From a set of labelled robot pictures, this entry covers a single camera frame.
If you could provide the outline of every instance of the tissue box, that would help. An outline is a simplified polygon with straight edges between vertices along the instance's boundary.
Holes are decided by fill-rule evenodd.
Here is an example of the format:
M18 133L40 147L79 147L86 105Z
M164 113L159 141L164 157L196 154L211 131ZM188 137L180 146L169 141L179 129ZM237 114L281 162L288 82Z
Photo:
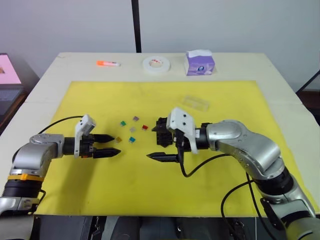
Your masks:
M211 75L215 67L210 50L187 51L184 59L184 68L187 76Z

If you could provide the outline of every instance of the tape roll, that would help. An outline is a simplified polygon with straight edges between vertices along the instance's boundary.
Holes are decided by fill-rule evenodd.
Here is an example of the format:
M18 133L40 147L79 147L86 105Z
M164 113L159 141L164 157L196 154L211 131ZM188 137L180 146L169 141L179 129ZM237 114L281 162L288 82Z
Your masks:
M143 68L149 73L159 74L168 72L170 62L163 56L150 56L143 60Z

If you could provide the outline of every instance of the yellow mat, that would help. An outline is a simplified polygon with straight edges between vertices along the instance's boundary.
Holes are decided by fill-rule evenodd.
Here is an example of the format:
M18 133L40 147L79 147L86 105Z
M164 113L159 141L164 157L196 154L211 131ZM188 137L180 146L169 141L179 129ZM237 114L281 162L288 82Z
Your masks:
M208 111L182 105L186 95L210 102ZM191 114L198 127L201 123L235 119L251 131L269 137L280 146L287 168L311 197L255 81L73 82L52 121L89 114L97 123L92 133L120 137L122 142L112 141L105 146L122 152L112 158L65 156L52 160L43 183L47 195L37 214L220 216L224 195L246 181L245 171L235 159L231 156L216 159L185 178L177 163L161 163L146 157L153 152L177 152L174 146L156 145L156 133L151 131L156 120L167 117L174 107ZM73 137L78 120L61 122L47 132ZM127 125L121 127L121 121ZM142 125L149 129L143 131ZM128 141L131 136L136 138L134 143ZM187 172L217 154L210 150L201 150L198 155L186 153ZM260 195L255 186L254 190L258 200ZM256 216L248 186L228 198L225 213Z

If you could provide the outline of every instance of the black pole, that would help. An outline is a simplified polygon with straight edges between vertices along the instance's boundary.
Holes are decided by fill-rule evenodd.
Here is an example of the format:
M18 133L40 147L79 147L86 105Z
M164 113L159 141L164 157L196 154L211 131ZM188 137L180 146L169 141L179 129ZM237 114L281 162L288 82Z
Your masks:
M309 81L307 81L302 87L300 87L300 89L298 91L296 91L296 94L301 93L313 80L316 79L316 77L318 77L319 74L320 74L320 69L315 75L313 75L312 78L310 78Z
M137 53L141 53L139 0L131 0L131 5L132 5L132 16L133 16L135 51Z

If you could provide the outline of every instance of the pink screen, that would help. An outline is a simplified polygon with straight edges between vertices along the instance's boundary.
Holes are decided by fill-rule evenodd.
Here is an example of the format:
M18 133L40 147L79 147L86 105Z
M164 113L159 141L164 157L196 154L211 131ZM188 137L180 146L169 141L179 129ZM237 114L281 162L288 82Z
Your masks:
M0 55L0 84L21 84L7 55Z

